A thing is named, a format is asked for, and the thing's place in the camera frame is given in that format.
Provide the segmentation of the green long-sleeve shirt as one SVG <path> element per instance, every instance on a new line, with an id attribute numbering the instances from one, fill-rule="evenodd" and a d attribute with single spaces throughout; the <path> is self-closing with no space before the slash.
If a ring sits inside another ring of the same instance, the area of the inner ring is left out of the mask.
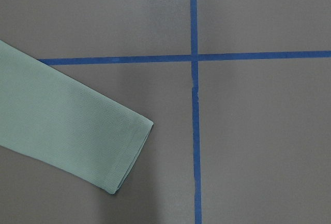
<path id="1" fill-rule="evenodd" d="M 1 43 L 1 146 L 116 193 L 153 122 Z"/>

